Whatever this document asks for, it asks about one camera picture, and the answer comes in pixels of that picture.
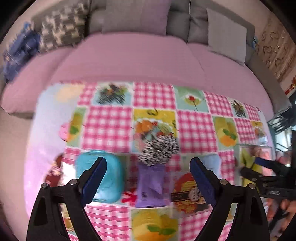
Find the person's right hand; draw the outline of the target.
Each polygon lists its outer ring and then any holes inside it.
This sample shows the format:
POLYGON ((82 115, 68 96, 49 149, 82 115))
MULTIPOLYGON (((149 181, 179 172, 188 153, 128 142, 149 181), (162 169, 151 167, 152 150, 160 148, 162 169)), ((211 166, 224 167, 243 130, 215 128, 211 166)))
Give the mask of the person's right hand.
POLYGON ((295 200, 267 199, 267 220, 271 240, 278 240, 295 218, 295 200))

